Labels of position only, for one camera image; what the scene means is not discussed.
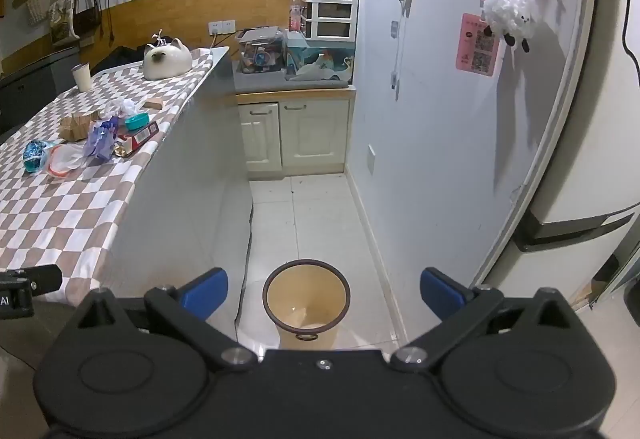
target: cabinet door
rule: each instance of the cabinet door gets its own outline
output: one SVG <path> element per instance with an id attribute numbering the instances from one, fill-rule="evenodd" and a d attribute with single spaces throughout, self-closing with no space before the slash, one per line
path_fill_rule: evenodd
<path id="1" fill-rule="evenodd" d="M 280 102 L 284 166 L 344 163 L 349 100 Z"/>
<path id="2" fill-rule="evenodd" d="M 247 170 L 282 170 L 278 104 L 240 105 L 239 109 Z"/>

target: trash can handle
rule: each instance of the trash can handle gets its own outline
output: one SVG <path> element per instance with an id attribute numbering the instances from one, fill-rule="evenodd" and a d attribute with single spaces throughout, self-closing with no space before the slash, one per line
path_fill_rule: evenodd
<path id="1" fill-rule="evenodd" d="M 296 338 L 303 342 L 312 342 L 314 340 L 318 340 L 317 334 L 296 334 Z"/>

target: beige trash can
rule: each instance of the beige trash can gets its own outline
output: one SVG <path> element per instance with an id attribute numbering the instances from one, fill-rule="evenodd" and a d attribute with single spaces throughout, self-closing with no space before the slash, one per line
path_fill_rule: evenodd
<path id="1" fill-rule="evenodd" d="M 342 273 L 319 260 L 287 262 L 262 288 L 264 310 L 278 327 L 281 349 L 331 349 L 350 302 Z"/>

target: wooden wall decoration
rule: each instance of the wooden wall decoration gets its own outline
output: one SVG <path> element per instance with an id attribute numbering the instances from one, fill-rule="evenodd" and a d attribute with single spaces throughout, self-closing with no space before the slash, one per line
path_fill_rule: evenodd
<path id="1" fill-rule="evenodd" d="M 102 12 L 104 35 L 99 29 L 95 43 L 82 47 L 80 60 L 91 66 L 105 58 L 119 45 L 136 48 L 151 42 L 151 36 L 162 29 L 162 34 L 180 38 L 189 48 L 209 47 L 213 37 L 208 23 L 214 20 L 236 21 L 236 29 L 260 26 L 287 27 L 290 0 L 131 0 L 111 7 L 111 20 L 115 41 L 109 46 L 108 10 Z M 233 37 L 220 43 L 227 35 L 219 35 L 218 45 L 238 48 Z M 2 60 L 6 74 L 52 53 L 50 34 L 18 49 Z"/>

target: brown paper bag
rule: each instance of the brown paper bag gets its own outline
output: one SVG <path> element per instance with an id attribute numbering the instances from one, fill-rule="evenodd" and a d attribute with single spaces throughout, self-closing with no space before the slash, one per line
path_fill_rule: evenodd
<path id="1" fill-rule="evenodd" d="M 62 118 L 60 120 L 60 138 L 72 143 L 86 140 L 91 122 L 99 119 L 100 112 L 98 111 L 91 114 L 71 114 L 68 118 Z"/>

